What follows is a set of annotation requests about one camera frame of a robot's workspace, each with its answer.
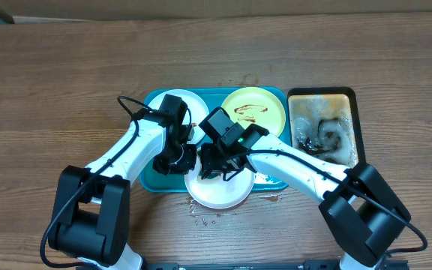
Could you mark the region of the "yellow plate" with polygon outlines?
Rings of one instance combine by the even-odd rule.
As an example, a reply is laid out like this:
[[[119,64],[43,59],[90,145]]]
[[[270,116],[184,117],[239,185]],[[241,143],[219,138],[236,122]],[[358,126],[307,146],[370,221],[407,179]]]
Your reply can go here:
[[[280,136],[286,125],[286,111],[278,97],[269,90],[258,87],[244,87],[229,94],[221,107],[232,121],[243,128],[251,124],[267,129]]]

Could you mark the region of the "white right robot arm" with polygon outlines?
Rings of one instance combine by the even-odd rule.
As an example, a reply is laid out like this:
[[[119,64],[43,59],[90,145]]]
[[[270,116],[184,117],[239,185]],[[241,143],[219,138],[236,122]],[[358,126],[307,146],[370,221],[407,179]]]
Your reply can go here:
[[[410,213],[370,164],[353,168],[305,154],[251,124],[199,125],[211,138],[202,147],[205,175],[247,168],[280,179],[314,200],[335,241],[345,254],[341,269],[377,269]]]

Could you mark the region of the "green yellow sponge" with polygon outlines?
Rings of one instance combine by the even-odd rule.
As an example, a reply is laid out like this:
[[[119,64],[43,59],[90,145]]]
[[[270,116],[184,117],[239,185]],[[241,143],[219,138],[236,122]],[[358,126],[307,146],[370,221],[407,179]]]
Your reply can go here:
[[[222,172],[213,172],[213,171],[208,171],[208,170],[202,170],[199,173],[199,177],[202,180],[216,179],[216,178],[220,178],[222,175],[223,175]]]

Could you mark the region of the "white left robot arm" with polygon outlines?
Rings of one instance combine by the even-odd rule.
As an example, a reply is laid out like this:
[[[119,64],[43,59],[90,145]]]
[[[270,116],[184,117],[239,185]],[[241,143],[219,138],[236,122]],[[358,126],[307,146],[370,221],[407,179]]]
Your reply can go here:
[[[59,176],[51,221],[40,242],[40,258],[52,248],[75,258],[70,267],[142,269],[143,257],[128,244],[130,193],[151,161],[163,173],[195,155],[192,121],[132,120],[126,133],[103,156],[85,167],[67,166]]]

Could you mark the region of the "white plate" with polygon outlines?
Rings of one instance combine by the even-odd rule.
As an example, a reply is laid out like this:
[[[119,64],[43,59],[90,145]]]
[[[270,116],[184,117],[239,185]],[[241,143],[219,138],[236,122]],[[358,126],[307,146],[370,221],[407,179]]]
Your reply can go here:
[[[197,149],[196,164],[193,170],[184,176],[188,193],[202,206],[211,209],[228,209],[244,201],[254,186],[254,173],[244,169],[240,173],[229,172],[223,180],[219,173],[209,178],[202,178],[200,150]]]
[[[166,94],[178,96],[188,105],[190,112],[187,112],[183,119],[184,124],[191,123],[193,125],[193,137],[188,143],[198,144],[206,135],[199,127],[199,123],[209,114],[206,103],[199,95],[184,89],[153,91],[147,96],[144,103],[157,110]]]

